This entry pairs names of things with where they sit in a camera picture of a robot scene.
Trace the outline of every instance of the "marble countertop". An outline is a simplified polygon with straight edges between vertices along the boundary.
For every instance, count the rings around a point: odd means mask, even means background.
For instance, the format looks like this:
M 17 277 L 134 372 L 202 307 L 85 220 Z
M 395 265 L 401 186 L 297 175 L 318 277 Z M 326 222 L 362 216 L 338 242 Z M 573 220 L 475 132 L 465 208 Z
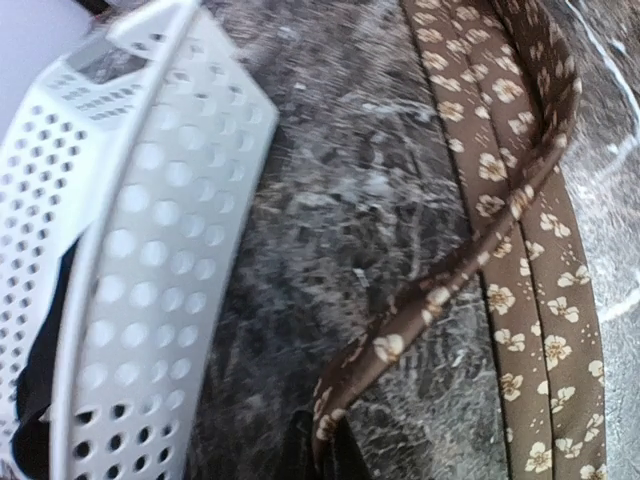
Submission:
M 212 348 L 192 460 L 265 480 L 332 353 L 468 236 L 397 0 L 207 0 L 281 112 Z M 563 163 L 601 321 L 609 474 L 640 471 L 640 6 L 546 0 L 584 97 Z M 479 284 L 350 412 L 376 478 L 505 479 Z

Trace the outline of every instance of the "cream flower print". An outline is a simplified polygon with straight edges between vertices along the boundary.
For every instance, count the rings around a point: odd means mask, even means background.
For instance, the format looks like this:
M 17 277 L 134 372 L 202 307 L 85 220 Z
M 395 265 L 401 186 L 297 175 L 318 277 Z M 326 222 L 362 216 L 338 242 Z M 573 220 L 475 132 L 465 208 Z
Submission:
M 493 60 L 496 65 L 498 65 L 501 69 L 506 70 L 511 73 L 520 74 L 520 67 L 514 62 L 511 57 L 497 57 Z
M 470 21 L 480 18 L 478 10 L 473 7 L 458 7 L 456 8 L 456 15 L 460 20 Z
M 378 337 L 373 341 L 373 349 L 384 363 L 395 363 L 404 350 L 404 340 L 395 333 L 386 337 Z
M 518 114 L 518 118 L 509 120 L 509 126 L 513 133 L 520 135 L 527 133 L 528 125 L 531 125 L 535 121 L 535 117 L 531 112 L 521 112 Z
M 508 148 L 502 147 L 500 149 L 500 155 L 504 159 L 504 163 L 507 164 L 507 167 L 514 168 L 518 164 L 518 159 L 511 153 L 511 150 Z
M 567 345 L 567 340 L 557 335 L 549 335 L 544 340 L 544 355 L 547 360 L 547 370 L 553 370 L 560 360 L 564 360 L 573 350 Z
M 535 260 L 544 253 L 544 247 L 539 243 L 530 242 L 529 240 L 527 240 L 525 242 L 525 246 L 527 247 L 527 253 L 529 254 L 529 260 L 531 261 Z
M 453 53 L 468 53 L 471 46 L 465 40 L 447 40 L 447 49 Z
M 336 430 L 338 422 L 347 414 L 346 410 L 336 408 L 330 415 L 324 415 L 318 424 L 316 437 L 318 440 L 327 441 L 331 438 L 331 434 Z
M 498 22 L 495 18 L 487 17 L 486 15 L 482 16 L 482 23 L 484 23 L 487 27 L 497 28 L 499 30 L 504 29 L 502 24 Z
M 507 287 L 500 287 L 495 283 L 489 285 L 487 295 L 489 296 L 489 311 L 498 312 L 500 315 L 507 313 L 516 303 L 516 297 L 513 296 L 511 290 Z
M 481 217 L 491 217 L 502 207 L 504 207 L 504 201 L 493 195 L 480 195 L 476 204 L 476 210 Z
M 553 234 L 558 238 L 566 238 L 571 235 L 571 230 L 563 225 L 558 217 L 550 213 L 540 214 L 540 228 L 545 231 L 553 230 Z
M 313 406 L 313 420 L 316 421 L 320 418 L 320 413 L 324 409 L 324 406 L 327 404 L 329 400 L 329 395 L 331 395 L 331 390 L 333 387 L 327 388 L 324 392 L 322 392 L 322 396 L 316 400 L 315 405 Z
M 507 178 L 507 169 L 502 160 L 497 159 L 490 153 L 482 153 L 480 154 L 478 175 L 484 180 L 499 182 Z
M 418 38 L 421 42 L 438 43 L 444 40 L 442 34 L 433 28 L 418 29 Z
M 479 118 L 489 118 L 489 110 L 487 110 L 487 107 L 476 107 L 474 111 Z
M 420 8 L 434 9 L 440 7 L 440 0 L 417 0 L 416 5 Z
M 575 387 L 564 387 L 558 390 L 558 398 L 551 399 L 551 413 L 558 413 L 576 393 Z
M 540 385 L 538 385 L 537 392 L 540 395 L 549 395 L 549 381 L 545 380 L 544 382 L 541 382 Z
M 500 389 L 507 402 L 513 402 L 520 396 L 518 389 L 522 386 L 522 380 L 522 375 L 514 377 L 511 373 L 505 373 L 500 377 Z
M 449 140 L 449 148 L 457 153 L 462 153 L 464 152 L 464 145 L 462 144 L 462 142 L 460 140 L 458 140 L 457 138 L 452 138 Z
M 598 427 L 603 423 L 604 415 L 594 413 L 589 420 L 589 423 L 587 423 L 587 434 L 584 436 L 584 441 L 588 443 L 596 438 L 600 433 L 600 429 Z
M 511 103 L 524 93 L 518 84 L 504 78 L 496 80 L 492 88 L 503 103 Z
M 549 310 L 554 315 L 559 317 L 564 317 L 569 320 L 571 323 L 576 323 L 580 320 L 580 311 L 578 307 L 569 307 L 567 306 L 567 297 L 558 297 L 555 300 L 550 300 L 547 303 Z
M 529 268 L 529 262 L 526 258 L 520 259 L 520 275 L 528 277 L 531 275 L 531 269 Z
M 582 442 L 574 445 L 571 438 L 559 438 L 556 440 L 556 448 L 564 453 L 565 458 L 577 458 L 582 450 Z
M 542 329 L 540 328 L 540 320 L 531 325 L 531 333 L 533 333 L 536 337 L 542 335 Z
M 604 387 L 604 365 L 600 360 L 594 360 L 589 364 L 589 372 L 598 379 L 600 385 Z
M 589 270 L 584 265 L 580 265 L 578 270 L 576 270 L 575 275 L 572 275 L 569 272 L 565 272 L 560 275 L 558 279 L 559 287 L 570 287 L 571 285 L 585 285 L 589 283 L 591 280 L 591 275 L 589 275 Z
M 522 333 L 511 336 L 511 332 L 508 329 L 502 328 L 493 334 L 493 338 L 500 345 L 505 345 L 507 350 L 512 352 L 524 351 L 524 334 Z
M 592 465 L 585 465 L 580 469 L 582 480 L 607 480 L 607 466 L 602 465 L 598 470 Z
M 529 452 L 529 459 L 524 469 L 527 472 L 535 471 L 541 473 L 551 468 L 551 449 L 547 450 L 547 447 L 542 442 L 536 442 L 531 447 Z
M 519 220 L 524 211 L 527 209 L 533 198 L 533 188 L 529 185 L 525 185 L 524 189 L 516 189 L 511 194 L 511 202 L 509 203 L 509 210 L 511 215 L 516 220 Z
M 478 44 L 486 41 L 490 35 L 485 30 L 472 28 L 467 32 L 467 40 L 473 44 Z
M 442 56 L 433 52 L 424 52 L 422 54 L 422 62 L 427 68 L 433 70 L 444 70 L 449 66 L 449 62 Z
M 484 63 L 476 63 L 471 65 L 471 71 L 476 80 L 484 80 L 484 77 L 489 73 L 489 68 Z
M 462 120 L 464 114 L 464 107 L 459 103 L 454 102 L 442 102 L 438 104 L 438 113 L 446 120 L 452 122 L 459 122 Z
M 460 82 L 455 78 L 445 78 L 442 75 L 433 75 L 431 77 L 431 81 L 436 85 L 446 88 L 450 92 L 459 92 L 462 90 L 462 88 L 460 88 Z
M 476 78 L 473 76 L 473 73 L 471 73 L 471 70 L 469 69 L 462 72 L 462 74 L 460 75 L 460 78 L 462 78 L 465 82 L 469 82 L 469 83 L 473 83 L 476 81 Z
M 498 245 L 498 248 L 496 248 L 496 250 L 493 252 L 493 256 L 496 258 L 504 258 L 506 255 L 511 253 L 512 248 L 513 246 L 511 245 L 511 238 L 504 237 L 502 243 Z
M 419 12 L 413 16 L 413 19 L 416 21 L 418 25 L 429 25 L 437 20 L 436 17 L 431 15 L 430 13 Z

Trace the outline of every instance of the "brown fabric strap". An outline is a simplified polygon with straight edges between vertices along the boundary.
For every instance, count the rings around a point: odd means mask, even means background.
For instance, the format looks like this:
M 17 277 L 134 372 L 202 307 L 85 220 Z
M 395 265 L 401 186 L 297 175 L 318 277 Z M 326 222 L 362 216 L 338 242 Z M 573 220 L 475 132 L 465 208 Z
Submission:
M 314 392 L 316 463 L 346 409 L 481 270 L 511 477 L 603 479 L 597 318 L 556 166 L 581 92 L 574 61 L 535 0 L 407 0 L 404 6 L 474 237 L 399 294 L 331 362 Z

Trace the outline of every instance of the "perforated basket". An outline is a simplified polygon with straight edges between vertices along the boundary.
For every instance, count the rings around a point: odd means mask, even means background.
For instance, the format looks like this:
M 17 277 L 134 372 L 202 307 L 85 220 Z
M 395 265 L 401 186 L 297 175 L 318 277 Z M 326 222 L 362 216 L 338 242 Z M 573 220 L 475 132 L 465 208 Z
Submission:
M 182 476 L 208 347 L 277 122 L 199 3 L 156 0 L 56 61 L 0 151 L 5 459 L 17 376 L 60 258 L 83 233 L 55 366 L 55 480 Z M 114 52 L 127 57 L 118 75 L 104 68 Z

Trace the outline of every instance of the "white wall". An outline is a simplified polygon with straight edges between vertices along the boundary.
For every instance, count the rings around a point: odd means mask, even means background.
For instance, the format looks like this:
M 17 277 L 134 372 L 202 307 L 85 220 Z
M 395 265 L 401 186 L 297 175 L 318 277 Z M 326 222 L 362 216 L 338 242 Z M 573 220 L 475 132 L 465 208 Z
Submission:
M 80 43 L 90 21 L 73 0 L 0 0 L 0 143 L 31 82 Z

